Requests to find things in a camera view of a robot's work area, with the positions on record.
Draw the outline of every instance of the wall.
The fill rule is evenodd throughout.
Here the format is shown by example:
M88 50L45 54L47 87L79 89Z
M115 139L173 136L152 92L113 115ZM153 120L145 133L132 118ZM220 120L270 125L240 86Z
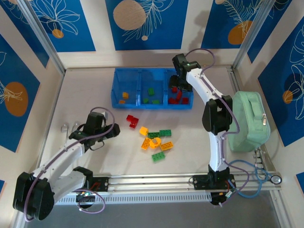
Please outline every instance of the wall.
M285 142L285 140L282 141L281 136L286 133L281 131L280 135L277 127L279 125L276 125L274 116L286 115L285 110L284 108L280 108L277 112L273 111L271 113L270 111L270 107L272 107L273 104L281 105L282 98L284 98L284 91L282 91L279 97L274 100L269 99L268 95L272 92L275 93L275 88L280 86L284 87L284 85L281 85L280 78L288 77L288 75L284 75L282 72L285 72L285 69L287 68L290 70L289 58L290 52L293 49L293 44L290 48L286 48L285 45L283 46L283 49L280 47L285 43L290 34L294 34L292 31L304 17L303 9L304 1L293 0L253 63L251 64L249 58L245 57L238 70L242 82L242 88L246 91L258 91L263 97L263 104L272 130L270 139L266 143L266 147L276 169L282 174L283 193L286 198L290 214L293 217L295 227L303 226L304 194L300 189L295 175L304 171L304 138L296 140L291 144L285 143L284 146L283 141ZM277 58L278 56L276 56L276 53L278 50L286 51L288 54ZM265 94L267 94L268 100L266 100L258 81L258 77L260 75L262 75L262 77L272 79L268 87L263 86L263 90ZM286 117L286 121L289 121L290 118L294 118L294 116L288 115ZM289 124L290 131L293 131L294 129L294 133L297 133L295 130L298 127L297 123L302 124L303 122L301 120L298 121L299 122L291 122L291 124Z
M29 34L32 31L22 30L22 32ZM25 106L26 111L22 117L18 117L15 110L22 107L23 103L15 103L14 109L9 109L11 102L18 99L10 97L9 102L6 102L7 98L5 98L3 103L0 104L2 118L0 121L3 121L3 117L9 113L14 118L9 127L0 126L0 133L6 133L8 140L15 135L15 130L22 133L16 150L9 149L9 145L0 145L0 180L5 181L0 195L0 227L5 228L9 226L15 213L12 203L17 177L23 171L33 170L37 163L62 76L57 72L51 61L48 61L44 66L37 52L33 52L33 48L23 38L24 34L18 31L2 7L0 7L0 36L2 39L0 49L4 48L3 38L9 44L6 49L12 48L12 51L6 54L5 61L0 66L0 80L4 82L14 77L17 78L13 73L7 74L10 70L16 74L21 71L23 75L20 75L20 79L24 81L28 90L28 106ZM38 90L32 95L33 104L31 108L29 104L32 99L30 96L32 83L26 84L28 81L34 81L38 85ZM28 115L25 118L25 127L21 129L13 128L15 122L25 115Z
M174 55L200 47L214 51L217 65L231 65L261 2L33 0L31 5L66 67L151 67L170 66ZM208 53L189 58L212 61Z

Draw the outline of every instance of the orange circle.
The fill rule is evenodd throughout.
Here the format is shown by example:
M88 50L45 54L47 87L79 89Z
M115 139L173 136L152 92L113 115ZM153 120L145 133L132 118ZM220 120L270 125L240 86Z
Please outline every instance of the orange circle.
M286 104L290 104L293 101L293 93L291 91L289 91L289 90L286 90L283 93L283 101Z
M252 21L247 20L236 25L228 34L228 42L233 45L242 44L251 27Z
M63 37L63 32L57 28L52 31L52 34L58 39L61 39Z
M4 93L8 95L4 101L8 112L17 117L23 116L29 104L28 93L23 84L11 82L5 87Z

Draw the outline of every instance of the beige circle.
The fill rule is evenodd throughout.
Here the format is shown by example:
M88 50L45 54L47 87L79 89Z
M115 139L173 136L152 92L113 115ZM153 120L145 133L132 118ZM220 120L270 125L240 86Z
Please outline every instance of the beige circle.
M140 28L146 21L146 13L141 5L134 0L123 0L113 11L114 21L124 30Z
M224 1L225 1L225 0L215 0L215 3L219 5L219 4L223 4Z
M147 36L142 36L142 40L146 41L146 40L148 40L148 37Z

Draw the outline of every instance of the metal bracket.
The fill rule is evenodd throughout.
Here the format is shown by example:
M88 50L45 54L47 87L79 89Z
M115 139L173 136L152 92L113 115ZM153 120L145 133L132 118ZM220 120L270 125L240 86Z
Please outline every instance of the metal bracket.
M92 185L89 187L92 191L108 192L109 178L108 177L93 177Z
M220 181L211 184L209 181L208 175L194 175L193 177L193 186L195 190L227 190L228 189L228 181ZM236 187L234 175L230 174L229 179L233 183L234 187Z

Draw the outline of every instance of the cable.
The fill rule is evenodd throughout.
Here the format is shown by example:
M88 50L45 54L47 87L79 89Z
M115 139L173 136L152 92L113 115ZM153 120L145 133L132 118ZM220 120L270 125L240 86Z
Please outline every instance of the cable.
M212 64L209 65L208 67L202 69L202 73L204 73L205 70L207 70L207 69L209 69L209 68L211 68L211 67L214 66L214 64L215 64L215 55L214 55L214 53L213 53L212 51L210 51L210 50L208 50L208 49L205 49L205 48L196 48L196 49L193 49L193 50L189 51L189 52L185 55L185 57L187 57L187 55L189 55L191 52L197 51L197 50L207 51L207 52L209 52L209 53L212 55L212 57L213 57L213 62L212 62Z
M27 193L27 196L26 196L26 199L25 199L25 203L24 203L24 219L27 221L27 222L30 222L32 221L34 218L28 218L28 215L27 215L27 212L28 212L28 205L29 205L29 198L30 198L30 195L36 185L36 183L38 182L39 178L46 172L46 170L62 155L64 154L64 152L66 152L68 149L70 149L71 147L75 146L76 144L84 141L84 140L89 140L89 139L94 139L94 138L98 138L98 137L102 137L106 134L108 134L110 131L112 131L112 129L114 128L114 123L115 123L115 117L113 115L113 113L108 110L107 108L103 108L103 107L95 107L93 108L91 112L93 112L95 109L103 109L105 111L107 111L111 116L112 116L112 119L113 119L113 123L112 123L112 126L109 128L109 130L107 130L106 132L104 133L101 133L101 134L97 134L97 135L92 135L92 136L88 136L86 138L83 138L83 139L80 139L72 144L70 144L69 146L67 146L66 148L64 148L54 159L52 159L45 167L44 169L41 170L41 172L37 175L37 177L34 179L33 183L31 184L29 190L28 190L28 193Z
M230 190L230 185L229 185L228 181L225 181L225 183L226 183L226 184L227 184L227 186L228 186L228 188L227 188L227 192L229 192L229 190Z
M105 209L105 201L104 201L104 198L103 198L101 195L99 195L97 192L92 191L92 190L89 190L89 189L77 189L77 190L75 190L75 192L77 192L77 191L88 191L88 192L90 192L90 193L92 193L92 194L95 194L95 195L97 195L99 198L101 198L102 202L104 203L103 208L101 208L99 211L87 211L87 210L83 210L83 209L81 208L81 206L80 206L81 200L80 200L80 201L78 202L78 204L77 204L77 206L78 206L78 208L79 208L80 211L82 211L82 212L84 212L84 213L87 213L87 214L98 214L98 213L102 212L102 211Z
M232 110L231 110L230 107L228 106L228 104L227 104L227 103L226 103L226 102L225 102L225 101L224 101L224 100L223 100L223 99L214 91L214 89L212 88L212 86L204 79L204 77L202 77L204 71L207 70L208 68L210 68L210 67L212 67L212 66L214 65L214 63L215 63L215 55L214 55L214 53L213 53L212 51L208 50L208 49L205 49L205 48L196 48L196 49L193 49L193 50L189 51L185 56L187 56L188 54L190 54L191 52L196 51L196 50L204 50L204 51L209 52L209 53L212 55L212 57L213 57L213 63L212 63L210 66L208 66L208 67L202 69L202 71L201 71L199 77L200 77L201 80L204 82L204 84L208 87L208 89L210 89L210 91L212 92L212 94L213 94L216 98L218 98L218 99L221 101L221 103L226 107L226 109L228 110L228 112L229 112L230 115L232 116L232 119L233 119L233 121L235 122L236 127L237 127L237 131L236 131L236 132L225 132L225 133L223 133L223 135L222 135L222 137L221 137L221 147L220 147L220 148L221 148L221 151L220 151L220 153L221 153L221 156L222 156L222 158L223 158L224 163L225 163L227 166L231 167L231 168L234 168L234 169L237 169L237 170L240 170L240 171L245 172L245 173L247 174L247 180L246 180L245 183L244 183L244 184L235 192L235 194L233 194L232 196L230 196L230 197L228 198L228 199L230 199L230 198L232 198L234 195L236 195L236 193L239 193L239 192L246 186L246 184L249 182L249 178L250 178L250 175L249 175L249 173L248 173L246 170L241 169L241 168L239 168L239 167L236 167L236 166L233 166L233 165L227 163L226 160L225 160L225 157L224 157L224 140L225 140L225 136L228 135L228 134L238 134L238 133L239 133L239 124L238 124L238 121L237 121L236 117L234 116ZM225 202L223 202L223 203L221 204L221 206L224 205L225 203L227 203L228 199L227 199Z
M255 194L253 194L253 195L246 195L246 194L244 194L244 193L242 193L242 192L238 192L238 194L239 194L240 196L245 197L245 198L248 198L248 199L251 199L251 198L256 197L256 196L260 193L260 191L261 191L261 189L262 189L262 184L268 181L268 176L271 176L271 174L270 174L269 172L267 172L266 170L261 169L261 168L255 166L255 165L253 165L253 164L251 164L251 163L249 163L249 162L247 162L247 161L245 161L245 160L241 160L241 159L234 160L234 161L230 162L230 164L233 164L233 163L236 163L236 162L243 162L243 163L245 163L245 164L247 164L247 165L250 165L250 166L254 167L254 168L255 168L255 175L256 175L256 178L257 178L257 180L259 181L259 186L258 186L258 189L257 189L257 191L256 191ZM261 171L266 175L266 177L265 177L264 179L260 179L260 177L259 177L258 174L257 174L257 170L261 170ZM231 185L232 188L235 188L234 185L232 185L232 183L231 183L230 180L228 180L228 182L229 182L229 184Z

